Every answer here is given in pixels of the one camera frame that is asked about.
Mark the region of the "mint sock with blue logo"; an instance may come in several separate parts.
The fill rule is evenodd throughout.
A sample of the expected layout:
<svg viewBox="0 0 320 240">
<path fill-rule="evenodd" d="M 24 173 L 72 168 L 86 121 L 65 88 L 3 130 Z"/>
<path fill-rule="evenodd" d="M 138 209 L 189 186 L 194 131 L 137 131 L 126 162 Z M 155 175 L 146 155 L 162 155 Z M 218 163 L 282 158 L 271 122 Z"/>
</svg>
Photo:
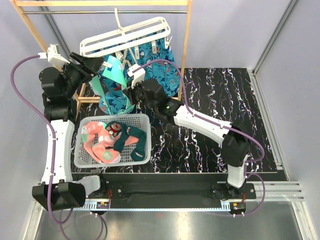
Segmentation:
<svg viewBox="0 0 320 240">
<path fill-rule="evenodd" d="M 130 114 L 134 109 L 128 97 L 123 93 L 127 87 L 122 62 L 112 56 L 104 56 L 107 66 L 100 72 L 100 79 L 107 88 L 99 100 L 99 108 L 107 115 Z"/>
</svg>

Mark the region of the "green reindeer sock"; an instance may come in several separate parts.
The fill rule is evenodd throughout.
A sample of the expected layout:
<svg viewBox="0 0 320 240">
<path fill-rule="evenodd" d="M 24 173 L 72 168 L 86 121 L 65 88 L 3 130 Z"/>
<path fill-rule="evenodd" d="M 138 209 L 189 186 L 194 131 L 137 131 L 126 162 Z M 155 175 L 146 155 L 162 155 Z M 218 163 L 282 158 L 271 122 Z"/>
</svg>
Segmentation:
<svg viewBox="0 0 320 240">
<path fill-rule="evenodd" d="M 111 121 L 107 124 L 106 130 L 115 138 L 120 131 L 120 122 Z M 134 162 L 143 161 L 146 157 L 145 145 L 147 141 L 147 134 L 145 131 L 131 125 L 127 125 L 130 145 L 136 144 L 136 147 L 132 150 L 130 156 Z"/>
</svg>

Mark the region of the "pink sock front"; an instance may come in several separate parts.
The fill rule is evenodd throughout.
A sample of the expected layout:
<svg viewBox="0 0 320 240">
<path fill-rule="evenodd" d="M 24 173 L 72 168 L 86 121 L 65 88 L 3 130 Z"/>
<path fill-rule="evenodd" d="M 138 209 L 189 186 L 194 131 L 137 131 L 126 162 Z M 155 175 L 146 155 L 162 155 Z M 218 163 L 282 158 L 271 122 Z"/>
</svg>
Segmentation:
<svg viewBox="0 0 320 240">
<path fill-rule="evenodd" d="M 100 142 L 107 142 L 111 145 L 114 145 L 116 139 L 106 130 L 106 127 L 107 124 L 101 121 L 91 121 L 87 125 L 82 127 L 81 139 L 83 142 L 83 146 L 91 157 L 93 153 L 92 147 L 95 144 Z"/>
</svg>

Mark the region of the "pink sock end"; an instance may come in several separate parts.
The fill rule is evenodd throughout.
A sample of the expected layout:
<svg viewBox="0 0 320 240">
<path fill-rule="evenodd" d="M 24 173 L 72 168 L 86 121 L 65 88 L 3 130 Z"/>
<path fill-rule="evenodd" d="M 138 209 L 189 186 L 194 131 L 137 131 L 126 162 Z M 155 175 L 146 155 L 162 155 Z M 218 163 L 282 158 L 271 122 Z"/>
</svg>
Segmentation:
<svg viewBox="0 0 320 240">
<path fill-rule="evenodd" d="M 98 142 L 92 147 L 92 157 L 98 163 L 115 164 L 121 160 L 121 154 L 108 142 Z"/>
</svg>

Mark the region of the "white plastic clip hanger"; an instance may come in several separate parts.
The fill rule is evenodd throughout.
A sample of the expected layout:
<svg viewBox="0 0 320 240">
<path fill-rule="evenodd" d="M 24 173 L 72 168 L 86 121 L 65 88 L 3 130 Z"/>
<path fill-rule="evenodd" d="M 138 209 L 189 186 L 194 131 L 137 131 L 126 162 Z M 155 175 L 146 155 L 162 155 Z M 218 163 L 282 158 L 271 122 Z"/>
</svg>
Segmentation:
<svg viewBox="0 0 320 240">
<path fill-rule="evenodd" d="M 82 40 L 79 44 L 80 54 L 84 57 L 103 57 L 129 50 L 136 59 L 139 59 L 139 47 L 150 43 L 151 52 L 158 52 L 157 40 L 164 41 L 167 49 L 171 39 L 171 28 L 164 17 L 154 17 L 129 26 L 121 26 L 118 9 L 114 9 L 114 15 L 118 29 L 91 36 Z"/>
</svg>

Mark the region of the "plain dark green sock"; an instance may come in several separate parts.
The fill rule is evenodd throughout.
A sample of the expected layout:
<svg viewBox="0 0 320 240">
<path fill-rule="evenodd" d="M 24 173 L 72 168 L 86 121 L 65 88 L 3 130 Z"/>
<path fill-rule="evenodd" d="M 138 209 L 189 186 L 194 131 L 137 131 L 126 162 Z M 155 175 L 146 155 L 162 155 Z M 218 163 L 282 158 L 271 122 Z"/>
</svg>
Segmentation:
<svg viewBox="0 0 320 240">
<path fill-rule="evenodd" d="M 116 136 L 116 141 L 113 144 L 113 149 L 117 152 L 122 152 L 124 147 L 130 145 L 129 138 L 130 135 L 128 133 L 128 127 L 126 124 L 119 123 L 120 130 Z"/>
</svg>

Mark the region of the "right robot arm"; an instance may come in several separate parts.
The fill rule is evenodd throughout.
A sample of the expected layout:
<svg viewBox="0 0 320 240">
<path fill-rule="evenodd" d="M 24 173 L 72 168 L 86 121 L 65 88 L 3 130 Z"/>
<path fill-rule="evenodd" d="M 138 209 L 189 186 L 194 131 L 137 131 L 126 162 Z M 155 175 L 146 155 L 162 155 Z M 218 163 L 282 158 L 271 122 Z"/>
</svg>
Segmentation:
<svg viewBox="0 0 320 240">
<path fill-rule="evenodd" d="M 163 87 L 155 80 L 148 79 L 128 84 L 123 93 L 134 105 L 141 104 L 168 124 L 196 131 L 218 143 L 220 154 L 227 164 L 227 180 L 223 187 L 214 190 L 220 200 L 240 199 L 245 194 L 245 168 L 249 156 L 250 140 L 236 126 L 228 121 L 207 116 L 179 100 L 168 97 Z"/>
</svg>

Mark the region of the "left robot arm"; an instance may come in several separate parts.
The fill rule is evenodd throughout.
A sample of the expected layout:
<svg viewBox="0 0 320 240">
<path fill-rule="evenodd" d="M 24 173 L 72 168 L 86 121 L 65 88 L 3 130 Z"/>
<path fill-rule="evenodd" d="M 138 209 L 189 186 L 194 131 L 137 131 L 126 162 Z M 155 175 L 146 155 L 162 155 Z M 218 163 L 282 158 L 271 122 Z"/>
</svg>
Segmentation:
<svg viewBox="0 0 320 240">
<path fill-rule="evenodd" d="M 32 197 L 47 211 L 81 208 L 91 193 L 103 198 L 108 186 L 98 175 L 73 181 L 71 174 L 71 141 L 75 130 L 78 87 L 97 76 L 103 57 L 85 57 L 75 52 L 71 62 L 62 58 L 61 70 L 54 66 L 39 73 L 43 90 L 43 117 L 47 123 L 48 144 L 45 171 Z"/>
</svg>

